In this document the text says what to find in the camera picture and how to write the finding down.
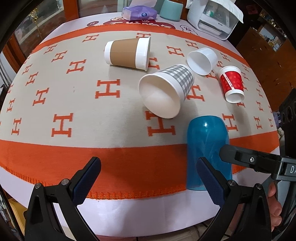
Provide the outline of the person's hand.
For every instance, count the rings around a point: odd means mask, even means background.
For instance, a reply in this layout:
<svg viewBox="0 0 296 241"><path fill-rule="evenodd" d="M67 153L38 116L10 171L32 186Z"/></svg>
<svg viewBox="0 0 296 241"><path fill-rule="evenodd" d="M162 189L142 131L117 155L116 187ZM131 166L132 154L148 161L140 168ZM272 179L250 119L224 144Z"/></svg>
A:
<svg viewBox="0 0 296 241"><path fill-rule="evenodd" d="M273 231L275 227L279 226L282 222L282 217L280 216L282 207L281 204L277 201L275 197L276 186L275 183L272 182L269 185L268 194L267 194L267 202L270 212L270 220L271 220L271 230Z"/></svg>

